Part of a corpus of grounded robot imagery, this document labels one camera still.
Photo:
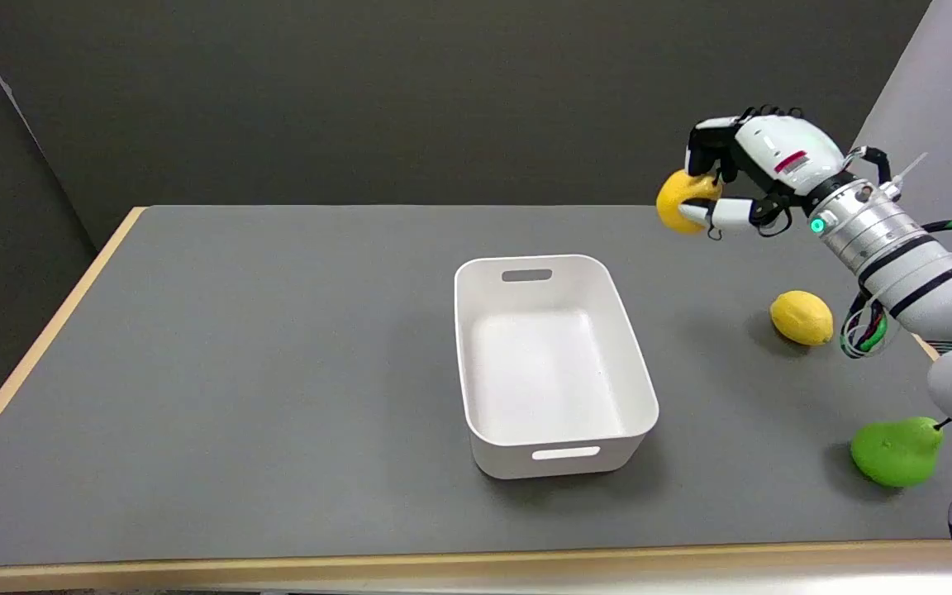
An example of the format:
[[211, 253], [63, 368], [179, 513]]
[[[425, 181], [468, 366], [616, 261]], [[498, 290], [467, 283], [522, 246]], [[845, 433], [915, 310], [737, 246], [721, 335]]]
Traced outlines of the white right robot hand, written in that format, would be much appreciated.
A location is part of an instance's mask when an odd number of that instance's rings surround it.
[[750, 107], [700, 121], [690, 131], [683, 169], [660, 189], [661, 221], [676, 232], [753, 231], [774, 237], [856, 177], [843, 152], [801, 112]]

